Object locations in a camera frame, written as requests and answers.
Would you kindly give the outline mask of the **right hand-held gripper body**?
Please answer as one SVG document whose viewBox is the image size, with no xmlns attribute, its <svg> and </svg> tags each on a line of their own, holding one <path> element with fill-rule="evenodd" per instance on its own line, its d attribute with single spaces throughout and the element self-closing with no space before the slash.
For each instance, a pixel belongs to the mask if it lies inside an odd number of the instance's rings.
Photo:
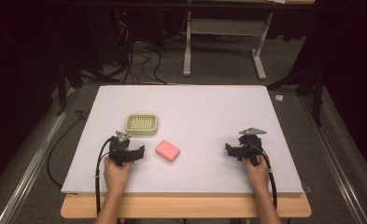
<svg viewBox="0 0 367 224">
<path fill-rule="evenodd" d="M 239 147 L 234 147 L 234 152 L 243 159 L 250 159 L 254 166 L 260 163 L 260 157 L 263 152 L 259 134 L 266 134 L 266 131 L 257 128 L 248 128 L 239 132 Z"/>
</svg>

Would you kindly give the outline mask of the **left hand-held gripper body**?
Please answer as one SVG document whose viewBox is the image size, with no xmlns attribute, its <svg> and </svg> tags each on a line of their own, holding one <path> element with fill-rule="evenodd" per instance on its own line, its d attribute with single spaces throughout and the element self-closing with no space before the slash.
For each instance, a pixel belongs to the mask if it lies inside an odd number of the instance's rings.
<svg viewBox="0 0 367 224">
<path fill-rule="evenodd" d="M 109 158 L 120 167 L 126 162 L 133 161 L 133 155 L 136 154 L 134 150 L 128 149 L 130 138 L 130 134 L 122 132 L 116 132 L 115 136 L 110 137 Z"/>
</svg>

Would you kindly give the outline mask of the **person's left hand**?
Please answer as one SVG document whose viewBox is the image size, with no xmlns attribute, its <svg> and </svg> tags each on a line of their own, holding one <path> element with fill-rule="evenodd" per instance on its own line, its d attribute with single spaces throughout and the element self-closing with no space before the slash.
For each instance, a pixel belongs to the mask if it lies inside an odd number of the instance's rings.
<svg viewBox="0 0 367 224">
<path fill-rule="evenodd" d="M 128 182 L 130 171 L 133 166 L 132 162 L 127 162 L 123 166 L 118 166 L 109 157 L 104 159 L 105 170 L 104 176 L 109 194 L 122 194 Z"/>
</svg>

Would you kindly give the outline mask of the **person's right hand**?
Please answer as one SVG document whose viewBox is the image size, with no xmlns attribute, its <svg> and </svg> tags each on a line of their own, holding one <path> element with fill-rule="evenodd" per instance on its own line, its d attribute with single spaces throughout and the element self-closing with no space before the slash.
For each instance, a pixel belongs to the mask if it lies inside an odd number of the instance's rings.
<svg viewBox="0 0 367 224">
<path fill-rule="evenodd" d="M 250 186 L 256 195 L 268 193 L 268 168 L 266 161 L 263 157 L 260 157 L 260 163 L 254 166 L 250 159 L 245 159 L 245 165 L 247 167 L 247 175 L 250 182 Z"/>
</svg>

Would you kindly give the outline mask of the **pale green soap dish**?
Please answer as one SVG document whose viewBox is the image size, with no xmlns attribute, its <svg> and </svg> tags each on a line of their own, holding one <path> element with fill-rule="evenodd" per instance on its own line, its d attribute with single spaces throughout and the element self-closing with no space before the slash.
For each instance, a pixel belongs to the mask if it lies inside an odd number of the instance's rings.
<svg viewBox="0 0 367 224">
<path fill-rule="evenodd" d="M 125 122 L 125 130 L 132 135 L 154 135 L 158 131 L 155 114 L 131 114 Z"/>
</svg>

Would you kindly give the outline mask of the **pink soap bar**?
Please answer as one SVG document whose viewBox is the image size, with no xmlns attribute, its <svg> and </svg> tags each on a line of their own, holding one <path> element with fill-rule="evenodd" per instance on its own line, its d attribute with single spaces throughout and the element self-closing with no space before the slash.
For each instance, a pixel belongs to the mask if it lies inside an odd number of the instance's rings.
<svg viewBox="0 0 367 224">
<path fill-rule="evenodd" d="M 180 149 L 178 147 L 165 140 L 160 142 L 155 151 L 158 155 L 170 162 L 173 162 L 180 153 Z"/>
</svg>

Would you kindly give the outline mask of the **white foam board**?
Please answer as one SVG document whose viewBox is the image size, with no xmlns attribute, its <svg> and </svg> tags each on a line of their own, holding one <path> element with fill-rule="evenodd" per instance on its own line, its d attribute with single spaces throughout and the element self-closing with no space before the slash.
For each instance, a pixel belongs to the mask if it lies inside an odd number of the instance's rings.
<svg viewBox="0 0 367 224">
<path fill-rule="evenodd" d="M 291 157 L 269 93 L 248 85 L 103 86 L 80 137 L 62 191 L 88 193 L 103 182 L 98 155 L 117 131 L 124 131 L 131 114 L 155 114 L 158 131 L 133 136 L 130 147 L 145 146 L 126 187 L 128 193 L 249 193 L 245 165 L 228 156 L 225 143 L 237 145 L 240 131 L 263 131 L 261 144 L 271 160 L 276 189 L 302 192 L 302 182 Z M 155 151 L 161 141 L 180 149 L 173 161 Z"/>
</svg>

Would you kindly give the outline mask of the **wooden table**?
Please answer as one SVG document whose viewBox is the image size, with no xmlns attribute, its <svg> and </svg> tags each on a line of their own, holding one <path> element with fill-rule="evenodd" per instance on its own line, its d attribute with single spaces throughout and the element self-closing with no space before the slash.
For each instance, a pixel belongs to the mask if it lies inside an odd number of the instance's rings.
<svg viewBox="0 0 367 224">
<path fill-rule="evenodd" d="M 310 217 L 312 210 L 305 193 L 277 195 L 280 217 Z M 94 194 L 66 194 L 61 208 L 64 218 L 96 217 Z M 258 217 L 253 194 L 128 193 L 122 197 L 119 218 Z"/>
</svg>

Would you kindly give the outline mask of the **black metal stand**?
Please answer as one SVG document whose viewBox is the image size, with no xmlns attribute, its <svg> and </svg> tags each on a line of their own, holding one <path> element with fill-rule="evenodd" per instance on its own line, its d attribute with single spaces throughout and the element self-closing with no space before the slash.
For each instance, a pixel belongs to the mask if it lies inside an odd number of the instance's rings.
<svg viewBox="0 0 367 224">
<path fill-rule="evenodd" d="M 313 95 L 312 116 L 317 126 L 321 126 L 320 109 L 322 105 L 324 71 L 317 66 L 307 67 L 299 72 L 293 73 L 267 86 L 273 91 L 284 85 L 297 84 L 298 96 Z"/>
<path fill-rule="evenodd" d="M 90 75 L 100 78 L 106 82 L 119 82 L 118 79 L 114 79 L 112 77 L 108 77 L 104 73 L 92 69 L 82 63 L 79 63 L 75 60 L 62 60 L 60 65 L 58 66 L 58 102 L 59 108 L 57 115 L 61 116 L 62 113 L 67 108 L 67 93 L 66 93 L 66 82 L 69 82 L 70 85 L 75 89 L 80 89 L 83 85 L 83 81 L 81 79 L 82 72 L 87 72 Z"/>
</svg>

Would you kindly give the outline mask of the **black computer tower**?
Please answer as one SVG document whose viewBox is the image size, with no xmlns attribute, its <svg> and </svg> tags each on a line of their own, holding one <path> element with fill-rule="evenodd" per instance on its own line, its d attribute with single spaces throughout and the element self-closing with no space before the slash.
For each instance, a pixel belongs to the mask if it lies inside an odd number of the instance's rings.
<svg viewBox="0 0 367 224">
<path fill-rule="evenodd" d="M 114 8 L 89 8 L 88 17 L 101 65 L 117 67 L 124 63 L 132 46 L 128 24 Z"/>
</svg>

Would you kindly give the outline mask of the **aluminium floor rail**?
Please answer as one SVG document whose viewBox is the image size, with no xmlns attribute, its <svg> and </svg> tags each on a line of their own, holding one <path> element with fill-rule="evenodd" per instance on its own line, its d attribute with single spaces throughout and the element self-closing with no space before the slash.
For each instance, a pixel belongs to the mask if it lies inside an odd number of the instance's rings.
<svg viewBox="0 0 367 224">
<path fill-rule="evenodd" d="M 322 145 L 323 154 L 325 160 L 331 170 L 334 181 L 346 203 L 350 215 L 354 219 L 356 224 L 367 224 L 367 216 L 360 204 L 358 196 L 349 182 L 346 173 L 344 172 L 338 158 L 334 154 L 332 145 L 330 144 L 325 132 L 317 124 L 313 118 L 312 107 L 306 97 L 299 97 L 299 101 L 307 115 L 309 117 L 312 126 L 318 136 L 320 144 Z"/>
<path fill-rule="evenodd" d="M 3 201 L 0 224 L 12 224 L 21 211 L 50 151 L 66 112 L 59 112 L 56 100 L 49 112 L 35 126 L 0 178 L 0 199 Z"/>
</svg>

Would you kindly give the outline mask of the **white metal desk frame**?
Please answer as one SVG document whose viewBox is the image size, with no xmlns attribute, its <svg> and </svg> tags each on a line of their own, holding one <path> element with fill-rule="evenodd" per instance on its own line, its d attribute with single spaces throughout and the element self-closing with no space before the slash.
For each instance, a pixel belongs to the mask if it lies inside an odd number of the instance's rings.
<svg viewBox="0 0 367 224">
<path fill-rule="evenodd" d="M 184 53 L 183 76 L 191 75 L 191 36 L 196 35 L 235 35 L 256 36 L 259 41 L 252 49 L 251 57 L 254 62 L 259 80 L 265 80 L 266 74 L 261 61 L 261 50 L 271 25 L 273 13 L 268 13 L 263 21 L 238 21 L 222 19 L 194 19 L 191 12 L 186 13 L 186 46 Z"/>
</svg>

